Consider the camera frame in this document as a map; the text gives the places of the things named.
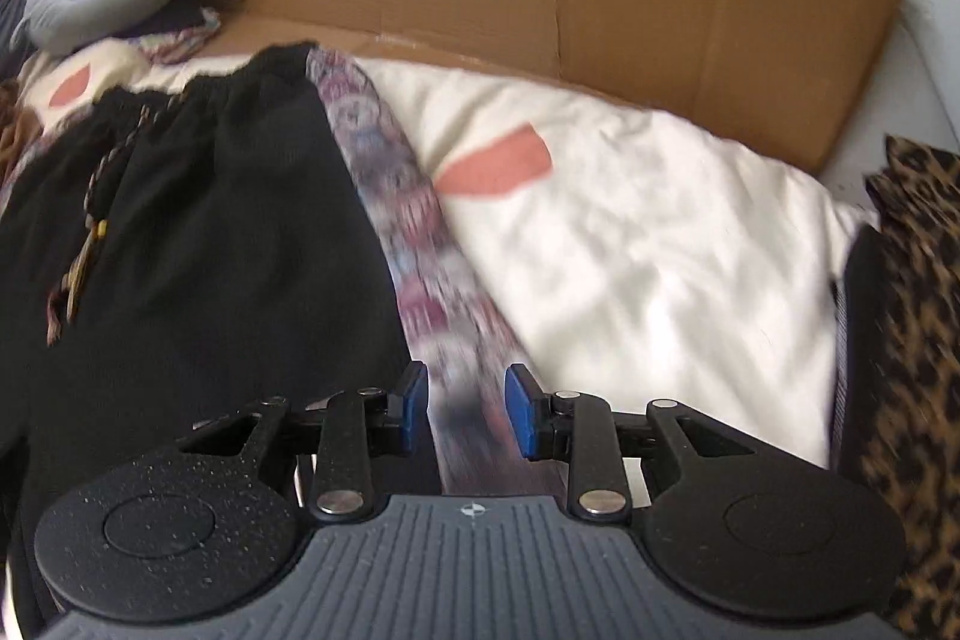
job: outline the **white bedsheet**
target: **white bedsheet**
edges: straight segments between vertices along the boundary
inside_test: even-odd
[[[826,464],[829,282],[862,213],[664,112],[519,79],[361,65],[546,389],[615,410],[678,399]]]

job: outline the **metal screw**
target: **metal screw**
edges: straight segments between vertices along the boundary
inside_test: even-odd
[[[326,491],[317,497],[317,506],[329,515],[346,515],[363,506],[363,494],[349,488]]]
[[[579,502],[590,515],[611,515],[627,506],[627,499],[623,494],[603,488],[581,494]]]

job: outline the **round black pad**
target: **round black pad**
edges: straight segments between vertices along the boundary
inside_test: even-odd
[[[682,589],[763,622],[879,609],[904,556],[880,497],[786,453],[692,459],[642,516],[642,540]]]
[[[59,499],[35,552],[66,608],[155,624],[237,605],[272,580],[297,539],[286,501],[241,459],[170,449]]]
[[[213,510],[204,501],[148,494],[114,507],[104,523],[104,536],[131,557],[176,557],[210,537],[213,525]]]

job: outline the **leopard print fabric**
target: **leopard print fabric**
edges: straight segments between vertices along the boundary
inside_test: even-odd
[[[887,160],[867,181],[890,289],[861,479],[904,522],[888,619],[910,637],[960,638],[960,157],[891,137]]]

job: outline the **black pants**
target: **black pants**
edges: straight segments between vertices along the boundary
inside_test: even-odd
[[[32,535],[56,497],[195,422],[274,394],[389,387],[409,360],[307,52],[194,80],[107,168],[94,199],[107,236],[52,347],[46,297],[83,244],[88,178],[169,97],[108,92],[16,185],[0,220],[0,479],[16,477],[0,499],[27,634],[55,613]],[[433,469],[421,490],[439,488]]]

